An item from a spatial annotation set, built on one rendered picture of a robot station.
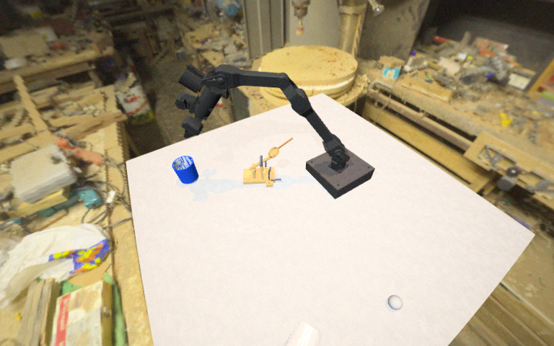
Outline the small white ball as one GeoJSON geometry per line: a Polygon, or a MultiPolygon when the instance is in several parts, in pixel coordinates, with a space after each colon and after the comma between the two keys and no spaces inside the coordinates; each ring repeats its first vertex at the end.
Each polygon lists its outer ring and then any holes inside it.
{"type": "Polygon", "coordinates": [[[388,299],[388,305],[393,309],[393,310],[398,310],[398,309],[401,309],[401,307],[403,306],[403,300],[401,300],[401,298],[399,296],[395,296],[395,295],[392,295],[389,297],[388,299]]]}

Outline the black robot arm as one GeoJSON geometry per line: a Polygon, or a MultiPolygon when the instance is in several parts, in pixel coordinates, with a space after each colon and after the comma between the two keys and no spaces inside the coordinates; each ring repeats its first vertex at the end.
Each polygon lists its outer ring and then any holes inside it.
{"type": "MultiPolygon", "coordinates": [[[[341,173],[348,167],[346,162],[350,159],[350,156],[345,145],[321,121],[319,115],[313,109],[305,90],[299,89],[285,72],[245,71],[235,66],[221,64],[215,70],[204,74],[195,66],[189,64],[178,83],[195,93],[200,91],[203,85],[206,86],[201,93],[201,99],[211,106],[216,105],[221,97],[228,99],[228,89],[235,87],[280,88],[288,101],[290,101],[292,110],[298,115],[305,117],[323,139],[322,143],[325,151],[333,157],[332,163],[328,166],[337,173],[341,173]]],[[[177,108],[182,110],[188,109],[188,112],[193,114],[198,98],[199,94],[195,97],[192,94],[180,92],[177,95],[175,104],[177,108]]]]}

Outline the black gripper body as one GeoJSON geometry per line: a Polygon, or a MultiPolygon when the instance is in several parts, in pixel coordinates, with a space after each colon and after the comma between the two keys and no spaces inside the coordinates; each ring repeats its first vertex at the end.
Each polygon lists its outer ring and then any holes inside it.
{"type": "Polygon", "coordinates": [[[215,105],[207,105],[200,96],[196,101],[195,109],[193,111],[196,118],[190,115],[186,116],[181,124],[182,128],[198,136],[203,128],[203,124],[201,123],[202,119],[207,120],[214,107],[215,105]],[[198,120],[199,118],[200,120],[198,120]]]}

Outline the blue cup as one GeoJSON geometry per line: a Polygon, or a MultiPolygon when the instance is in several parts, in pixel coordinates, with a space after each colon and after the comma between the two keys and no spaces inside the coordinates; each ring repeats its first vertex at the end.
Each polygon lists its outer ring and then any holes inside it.
{"type": "Polygon", "coordinates": [[[181,156],[176,158],[172,164],[172,167],[184,185],[191,185],[199,178],[191,156],[181,156]]]}

